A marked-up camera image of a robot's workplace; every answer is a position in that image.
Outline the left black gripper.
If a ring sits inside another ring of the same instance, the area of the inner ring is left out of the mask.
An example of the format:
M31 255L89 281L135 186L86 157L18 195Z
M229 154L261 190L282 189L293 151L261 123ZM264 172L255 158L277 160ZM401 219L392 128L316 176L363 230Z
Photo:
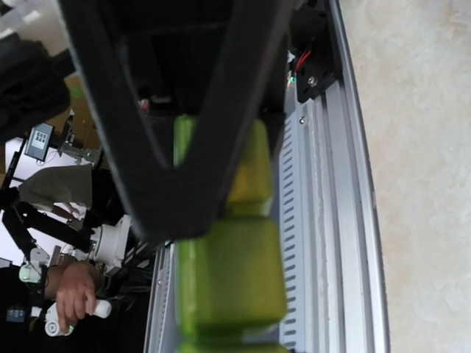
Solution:
M290 1L60 1L121 200L146 239L202 235L256 119L279 151ZM179 166L138 100L196 116Z

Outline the green weekly pill organizer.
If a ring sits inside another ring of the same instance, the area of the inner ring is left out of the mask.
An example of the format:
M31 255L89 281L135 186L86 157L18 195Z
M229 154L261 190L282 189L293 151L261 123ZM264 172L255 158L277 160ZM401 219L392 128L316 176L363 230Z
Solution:
M258 340L282 321L287 296L279 227L271 219L269 136L256 120L223 213L200 238L175 243L179 352L281 352Z

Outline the operator bare hand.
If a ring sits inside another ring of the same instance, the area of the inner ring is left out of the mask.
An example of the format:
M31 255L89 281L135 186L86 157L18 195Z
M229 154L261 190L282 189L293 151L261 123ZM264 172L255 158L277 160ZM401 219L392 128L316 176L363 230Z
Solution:
M101 277L88 262L75 262L53 270L57 317L61 331L68 333L70 326L86 315L94 314L96 289L101 284Z

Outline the front aluminium rail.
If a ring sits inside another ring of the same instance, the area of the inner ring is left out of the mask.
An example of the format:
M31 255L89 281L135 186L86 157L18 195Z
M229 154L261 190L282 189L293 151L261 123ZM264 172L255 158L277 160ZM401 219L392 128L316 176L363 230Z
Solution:
M258 340L281 352L389 352L375 191L353 64L337 1L330 1L341 76L315 99L286 93L274 178L287 313ZM175 243L155 261L145 352L179 352Z

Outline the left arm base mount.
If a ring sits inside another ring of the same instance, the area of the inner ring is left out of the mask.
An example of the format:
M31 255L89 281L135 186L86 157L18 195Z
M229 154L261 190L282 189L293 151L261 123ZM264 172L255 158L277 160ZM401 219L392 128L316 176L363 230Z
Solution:
M315 99L341 76L342 66L330 1L302 1L289 23L291 76L297 101Z

